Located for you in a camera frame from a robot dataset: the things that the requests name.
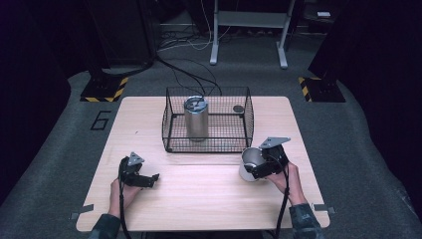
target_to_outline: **gray carpet floor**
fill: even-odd
[[[209,65],[211,45],[203,50],[171,48],[158,54],[174,66],[211,80],[206,67],[222,87],[249,87],[253,96],[289,98],[324,202],[335,209],[329,215],[330,225],[323,229],[326,238],[422,238],[421,223],[406,191],[373,145],[365,115],[348,89],[338,83],[346,98],[343,104],[305,101],[298,78],[312,76],[307,68],[322,37],[294,36],[287,51],[287,70],[279,66],[276,41],[273,37],[232,38],[221,44],[217,66]],[[177,77],[183,85],[195,86],[185,76]],[[121,102],[80,102],[89,79],[88,73],[69,78],[72,94],[67,107],[0,208],[0,238],[87,238],[69,216],[83,206]],[[165,96],[166,87],[172,86],[178,86],[173,72],[155,62],[129,78],[122,97]],[[108,118],[105,130],[90,130],[99,111],[110,111],[102,115]],[[140,238],[141,233],[131,235]],[[281,238],[292,238],[291,229],[283,230]]]

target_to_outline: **metal wire basket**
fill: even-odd
[[[206,136],[188,136],[185,103],[192,97],[208,103]],[[242,152],[254,134],[254,111],[247,87],[174,87],[166,90],[162,141],[168,152]]]

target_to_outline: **wooden table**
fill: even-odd
[[[290,137],[283,143],[300,169],[310,204],[323,204],[292,107],[284,97],[252,97],[255,129],[252,146],[268,136]],[[77,228],[91,231],[108,211],[109,185],[122,158],[132,151],[143,159],[140,174],[159,173],[153,188],[144,189],[125,211],[129,231],[266,230],[276,227],[283,194],[265,179],[247,182],[239,175],[240,153],[168,153],[161,139],[165,97],[129,97],[121,102],[84,205]],[[326,211],[316,211],[322,227]],[[286,210],[283,228],[292,227]]]

